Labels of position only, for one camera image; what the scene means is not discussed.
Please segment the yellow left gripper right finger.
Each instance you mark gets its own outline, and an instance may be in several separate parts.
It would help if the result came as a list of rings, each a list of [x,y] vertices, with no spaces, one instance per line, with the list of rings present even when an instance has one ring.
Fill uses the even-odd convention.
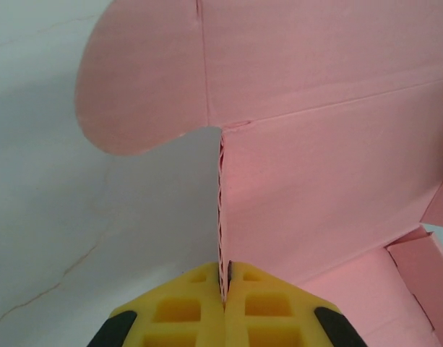
[[[229,262],[225,347],[366,347],[333,303],[245,262]]]

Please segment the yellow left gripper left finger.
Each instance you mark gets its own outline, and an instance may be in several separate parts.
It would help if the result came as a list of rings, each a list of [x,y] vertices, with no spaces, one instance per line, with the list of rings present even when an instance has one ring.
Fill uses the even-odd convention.
[[[225,347],[218,264],[200,265],[115,308],[90,347]]]

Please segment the pink paper box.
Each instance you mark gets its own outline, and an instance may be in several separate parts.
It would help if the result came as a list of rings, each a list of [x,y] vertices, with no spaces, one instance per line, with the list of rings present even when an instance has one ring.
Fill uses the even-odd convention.
[[[443,0],[112,0],[75,108],[114,155],[217,127],[222,269],[319,276],[369,343],[443,347]]]

